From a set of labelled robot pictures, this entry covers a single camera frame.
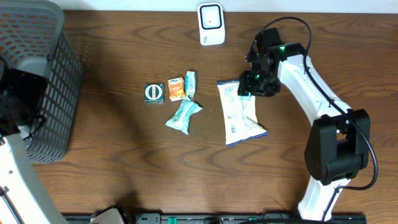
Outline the yellow snack bag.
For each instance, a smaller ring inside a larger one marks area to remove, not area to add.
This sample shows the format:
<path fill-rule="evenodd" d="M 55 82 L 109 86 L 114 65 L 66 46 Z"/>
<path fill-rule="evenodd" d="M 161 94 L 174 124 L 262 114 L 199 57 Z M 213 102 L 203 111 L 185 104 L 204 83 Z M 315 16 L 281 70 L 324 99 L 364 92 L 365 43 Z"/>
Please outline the yellow snack bag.
<path fill-rule="evenodd" d="M 226 145 L 234 146 L 250 139 L 267 136 L 256 116 L 256 97 L 238 95 L 238 80 L 218 82 L 223 109 Z"/>

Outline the light blue tissue pack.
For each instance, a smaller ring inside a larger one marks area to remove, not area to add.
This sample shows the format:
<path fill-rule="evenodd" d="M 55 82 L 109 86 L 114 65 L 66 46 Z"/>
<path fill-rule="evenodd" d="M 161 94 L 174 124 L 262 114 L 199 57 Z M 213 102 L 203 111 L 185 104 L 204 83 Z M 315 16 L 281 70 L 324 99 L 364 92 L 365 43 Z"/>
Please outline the light blue tissue pack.
<path fill-rule="evenodd" d="M 185 94 L 193 98 L 196 92 L 196 73 L 194 71 L 188 71 L 185 76 Z"/>

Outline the orange Kleenex tissue pack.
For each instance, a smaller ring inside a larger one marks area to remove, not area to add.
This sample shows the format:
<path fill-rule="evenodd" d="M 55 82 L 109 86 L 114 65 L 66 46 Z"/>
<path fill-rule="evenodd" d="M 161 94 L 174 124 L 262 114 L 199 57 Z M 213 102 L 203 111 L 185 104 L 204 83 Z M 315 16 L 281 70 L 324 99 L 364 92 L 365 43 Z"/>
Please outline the orange Kleenex tissue pack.
<path fill-rule="evenodd" d="M 184 84 L 185 80 L 182 77 L 168 80 L 171 101 L 182 100 L 186 97 Z"/>

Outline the teal snack packet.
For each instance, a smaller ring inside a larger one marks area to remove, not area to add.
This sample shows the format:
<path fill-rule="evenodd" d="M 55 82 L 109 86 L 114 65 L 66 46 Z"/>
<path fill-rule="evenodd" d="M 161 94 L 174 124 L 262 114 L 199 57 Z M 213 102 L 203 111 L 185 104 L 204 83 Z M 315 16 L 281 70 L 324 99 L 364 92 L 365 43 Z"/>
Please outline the teal snack packet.
<path fill-rule="evenodd" d="M 166 122 L 165 125 L 167 127 L 179 130 L 186 135 L 189 135 L 188 129 L 190 117 L 201 110 L 202 107 L 199 104 L 186 96 L 182 100 L 177 112 Z"/>

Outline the green round-logo box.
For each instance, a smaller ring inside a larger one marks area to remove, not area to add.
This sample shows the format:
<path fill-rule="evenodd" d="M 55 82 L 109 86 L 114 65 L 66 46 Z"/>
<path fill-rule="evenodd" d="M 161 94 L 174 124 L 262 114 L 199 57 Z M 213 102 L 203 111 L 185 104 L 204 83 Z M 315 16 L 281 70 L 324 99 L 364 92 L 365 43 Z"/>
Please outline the green round-logo box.
<path fill-rule="evenodd" d="M 145 104 L 164 103 L 164 84 L 163 83 L 145 84 L 144 102 Z"/>

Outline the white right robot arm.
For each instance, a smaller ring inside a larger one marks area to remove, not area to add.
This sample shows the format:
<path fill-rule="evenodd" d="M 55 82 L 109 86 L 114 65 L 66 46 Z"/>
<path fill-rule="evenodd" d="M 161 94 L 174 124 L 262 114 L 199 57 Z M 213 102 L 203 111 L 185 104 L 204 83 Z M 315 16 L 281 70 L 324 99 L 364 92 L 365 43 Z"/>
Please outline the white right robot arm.
<path fill-rule="evenodd" d="M 311 175 L 297 206 L 305 220 L 329 221 L 340 192 L 368 165 L 370 117 L 353 110 L 323 81 L 304 47 L 285 44 L 276 28 L 260 31 L 239 78 L 238 95 L 274 96 L 282 85 L 294 95 L 311 124 L 305 163 Z"/>

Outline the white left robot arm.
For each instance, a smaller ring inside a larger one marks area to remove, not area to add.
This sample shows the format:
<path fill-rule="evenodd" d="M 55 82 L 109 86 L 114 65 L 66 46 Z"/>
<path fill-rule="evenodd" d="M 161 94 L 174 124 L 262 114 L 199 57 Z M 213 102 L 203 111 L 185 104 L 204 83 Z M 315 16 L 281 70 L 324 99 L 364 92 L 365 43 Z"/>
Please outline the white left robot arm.
<path fill-rule="evenodd" d="M 46 122 L 40 114 L 47 78 L 10 67 L 1 59 L 1 220 L 66 223 L 38 178 L 26 140 Z"/>

